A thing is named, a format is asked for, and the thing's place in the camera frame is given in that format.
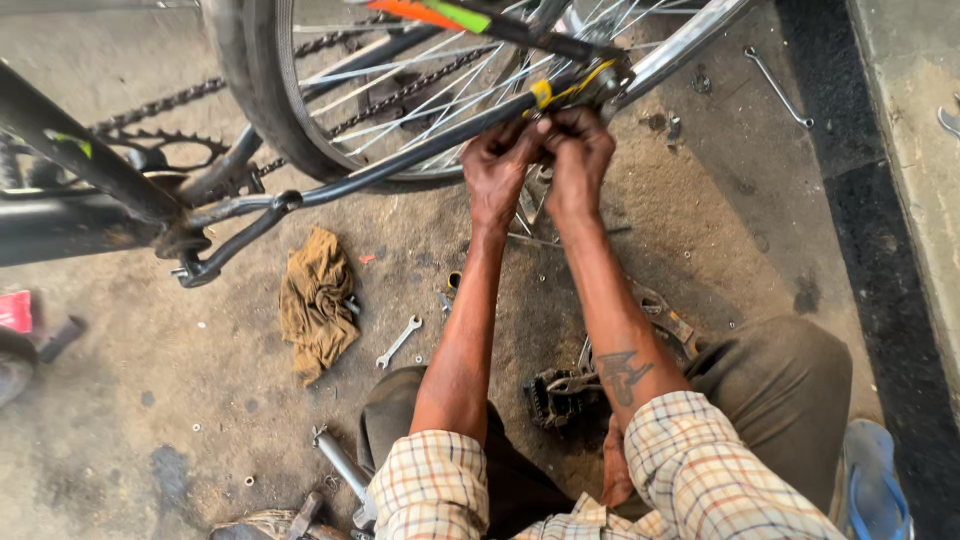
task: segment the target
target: shirt sleeve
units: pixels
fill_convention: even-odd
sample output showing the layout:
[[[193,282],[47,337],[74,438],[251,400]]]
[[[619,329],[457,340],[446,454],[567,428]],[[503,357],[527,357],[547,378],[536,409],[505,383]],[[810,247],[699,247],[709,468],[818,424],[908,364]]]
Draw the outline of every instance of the shirt sleeve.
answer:
[[[703,394],[673,392],[641,407],[625,451],[636,490],[660,511],[664,537],[843,538]]]
[[[377,538],[480,538],[490,526],[487,458],[459,433],[422,431],[394,443],[371,480]]]

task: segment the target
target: yellow tape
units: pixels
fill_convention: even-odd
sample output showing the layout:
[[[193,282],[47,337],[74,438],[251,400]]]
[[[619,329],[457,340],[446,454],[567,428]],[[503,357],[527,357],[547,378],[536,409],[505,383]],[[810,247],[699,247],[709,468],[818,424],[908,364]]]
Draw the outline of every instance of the yellow tape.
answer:
[[[551,103],[568,97],[573,97],[579,94],[590,84],[596,76],[603,71],[604,69],[613,65],[612,60],[605,61],[600,65],[596,66],[593,71],[578,85],[571,86],[566,90],[560,92],[557,95],[553,95],[553,88],[550,86],[550,82],[546,79],[540,79],[532,85],[530,85],[530,92],[534,94],[534,97],[537,98],[537,109],[544,110],[550,106]]]
[[[546,79],[540,79],[530,85],[530,91],[537,98],[538,109],[543,109],[553,101],[553,88],[550,87],[550,82]]]

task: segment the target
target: bicycle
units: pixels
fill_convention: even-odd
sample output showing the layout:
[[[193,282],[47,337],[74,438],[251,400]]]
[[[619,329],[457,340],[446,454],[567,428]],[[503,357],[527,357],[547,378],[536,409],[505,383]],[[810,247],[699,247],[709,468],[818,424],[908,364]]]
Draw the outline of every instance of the bicycle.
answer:
[[[361,189],[413,192],[458,182],[458,150],[493,124],[570,105],[611,118],[750,3],[709,0],[666,40],[621,48],[614,40],[649,13],[691,0],[643,8],[639,0],[511,1],[371,0],[366,7],[385,11],[357,24],[318,27],[294,24],[293,0],[210,0],[204,19],[224,78],[89,129],[0,62],[0,126],[7,132],[0,158],[5,149],[40,154],[35,169],[59,179],[0,190],[0,265],[152,246],[158,257],[180,262],[172,274],[182,286],[203,285],[291,211]],[[316,32],[326,34],[295,45],[294,34]],[[352,42],[380,35],[367,45]],[[297,59],[341,44],[356,50],[298,77]],[[631,50],[641,48],[652,50],[631,61]],[[426,74],[411,71],[443,61]],[[201,166],[171,166],[157,154],[162,149],[136,142],[158,134],[124,131],[225,86],[251,125],[228,151],[207,141],[211,154]],[[374,103],[377,91],[388,95]],[[264,140],[281,158],[251,166]],[[131,148],[134,158],[110,145]],[[44,169],[50,161],[56,165]],[[260,179],[287,162],[324,185],[264,193]],[[73,177],[63,181],[61,168]],[[187,174],[196,170],[202,172]],[[257,211],[253,223],[201,259],[212,245],[205,227]]]

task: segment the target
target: plaid shirt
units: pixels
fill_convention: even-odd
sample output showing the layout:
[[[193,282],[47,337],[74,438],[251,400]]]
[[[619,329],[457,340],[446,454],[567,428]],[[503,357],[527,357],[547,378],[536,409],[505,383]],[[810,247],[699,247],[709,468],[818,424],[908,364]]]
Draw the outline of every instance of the plaid shirt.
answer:
[[[570,514],[517,538],[843,538],[702,394],[673,392],[644,405],[625,431],[625,451],[634,486],[656,510],[631,523],[585,493]],[[370,490],[377,538],[480,538],[490,524],[487,459],[458,433],[399,439]]]

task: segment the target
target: dark trousers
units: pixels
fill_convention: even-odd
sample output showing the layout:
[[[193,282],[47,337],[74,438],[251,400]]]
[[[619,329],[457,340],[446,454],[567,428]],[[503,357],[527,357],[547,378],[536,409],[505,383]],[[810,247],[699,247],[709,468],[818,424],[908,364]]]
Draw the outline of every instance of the dark trousers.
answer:
[[[357,457],[371,474],[413,421],[424,367],[399,369],[371,391],[360,416]],[[732,332],[686,370],[695,392],[730,418],[750,450],[825,514],[850,407],[847,346],[797,317],[778,317]],[[507,440],[489,406],[487,443],[491,538],[513,536],[574,501]],[[639,497],[618,506],[639,519]]]

